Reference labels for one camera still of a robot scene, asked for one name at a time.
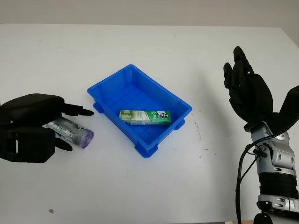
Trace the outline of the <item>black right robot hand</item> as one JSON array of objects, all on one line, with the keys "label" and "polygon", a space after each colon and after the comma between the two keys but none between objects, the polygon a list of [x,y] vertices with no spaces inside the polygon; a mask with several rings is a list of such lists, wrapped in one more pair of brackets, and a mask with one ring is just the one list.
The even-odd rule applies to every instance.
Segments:
[{"label": "black right robot hand", "polygon": [[273,98],[263,78],[256,74],[241,47],[235,47],[234,66],[223,66],[224,85],[236,114],[247,123],[264,121],[273,112]]}]

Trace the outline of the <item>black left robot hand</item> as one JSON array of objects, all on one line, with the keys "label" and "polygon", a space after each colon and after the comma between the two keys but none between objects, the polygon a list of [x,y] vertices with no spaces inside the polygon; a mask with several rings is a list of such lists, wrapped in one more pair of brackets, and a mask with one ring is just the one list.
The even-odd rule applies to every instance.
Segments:
[{"label": "black left robot hand", "polygon": [[39,162],[50,158],[55,148],[72,151],[44,125],[62,116],[92,116],[79,105],[65,103],[60,96],[33,93],[12,99],[0,107],[0,156],[8,161]]}]

